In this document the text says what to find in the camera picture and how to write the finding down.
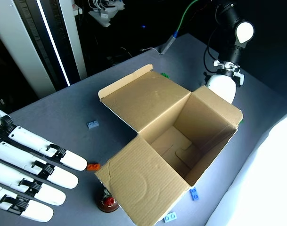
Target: green cable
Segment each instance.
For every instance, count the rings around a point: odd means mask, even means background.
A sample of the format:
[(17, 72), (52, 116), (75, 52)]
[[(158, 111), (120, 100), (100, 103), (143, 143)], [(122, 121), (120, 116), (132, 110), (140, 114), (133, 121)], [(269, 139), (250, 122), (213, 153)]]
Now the green cable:
[(197, 1), (198, 1), (198, 0), (193, 0), (193, 1), (189, 4), (189, 6), (187, 6), (186, 10), (185, 10), (184, 13), (183, 13), (183, 16), (182, 16), (182, 18), (181, 18), (181, 21), (180, 21), (180, 24), (179, 24), (179, 27), (178, 27), (176, 33), (179, 32), (179, 29), (180, 29), (181, 24), (182, 24), (182, 22), (183, 22), (184, 16), (185, 16), (185, 14), (187, 13), (187, 10), (189, 9), (189, 7), (191, 7), (192, 4), (194, 4), (194, 3), (197, 2)]

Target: light blue lego brick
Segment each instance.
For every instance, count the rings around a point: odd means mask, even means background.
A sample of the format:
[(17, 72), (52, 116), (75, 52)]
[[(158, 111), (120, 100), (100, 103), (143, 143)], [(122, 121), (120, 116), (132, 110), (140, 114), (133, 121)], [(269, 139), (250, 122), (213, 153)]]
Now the light blue lego brick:
[(99, 126), (99, 123), (98, 123), (98, 121), (91, 121), (91, 122), (87, 123), (87, 126), (89, 129), (91, 129), (91, 128), (95, 128), (95, 127)]
[(163, 218), (165, 223), (170, 222), (170, 221), (175, 220), (175, 219), (177, 219), (177, 215), (175, 212), (169, 213)]
[(190, 194), (193, 201), (199, 200), (199, 196), (195, 187), (193, 189), (190, 189)]

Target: red flower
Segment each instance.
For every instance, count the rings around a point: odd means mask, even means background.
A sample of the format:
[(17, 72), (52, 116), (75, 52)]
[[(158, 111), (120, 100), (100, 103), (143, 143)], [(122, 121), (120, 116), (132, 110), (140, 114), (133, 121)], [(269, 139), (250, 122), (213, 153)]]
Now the red flower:
[(103, 201), (103, 203), (104, 203), (105, 206), (113, 206), (113, 205), (114, 205), (114, 202), (115, 202), (115, 200), (114, 200), (114, 198), (113, 198), (112, 196), (107, 197), (107, 198)]

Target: gray table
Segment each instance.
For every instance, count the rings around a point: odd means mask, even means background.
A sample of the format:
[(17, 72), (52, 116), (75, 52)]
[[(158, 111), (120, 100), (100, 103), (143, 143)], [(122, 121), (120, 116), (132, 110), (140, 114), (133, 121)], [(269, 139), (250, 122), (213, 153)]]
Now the gray table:
[[(88, 162), (104, 164), (136, 133), (100, 103), (98, 91), (150, 63), (157, 72), (166, 73), (171, 80), (188, 90), (195, 90), (204, 83), (204, 49), (205, 45), (199, 40), (189, 34), (184, 35), (164, 56), (153, 50), (145, 52), (26, 106), (11, 116), (15, 124), (74, 151)], [(200, 199), (194, 202), (186, 193), (173, 208), (178, 219), (167, 225), (204, 225), (262, 133), (287, 112), (287, 103), (277, 93), (251, 75), (245, 75), (245, 85), (237, 90), (233, 103), (243, 111), (244, 122), (197, 182)], [(88, 130), (86, 123), (93, 120), (99, 121), (99, 127)], [(50, 222), (42, 224), (0, 210), (0, 225), (134, 225), (122, 209), (111, 214), (98, 210), (94, 193), (102, 185), (93, 172), (67, 170), (78, 176), (79, 184), (72, 190), (61, 188), (67, 199), (62, 206), (51, 206), (54, 216)]]

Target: open cardboard box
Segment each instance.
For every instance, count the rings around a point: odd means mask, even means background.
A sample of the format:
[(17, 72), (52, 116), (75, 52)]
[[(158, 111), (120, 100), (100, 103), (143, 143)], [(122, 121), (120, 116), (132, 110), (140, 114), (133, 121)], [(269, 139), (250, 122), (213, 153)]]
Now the open cardboard box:
[(96, 176), (139, 226), (168, 213), (243, 118), (207, 87), (190, 92), (152, 69), (146, 65), (98, 93), (138, 133)]

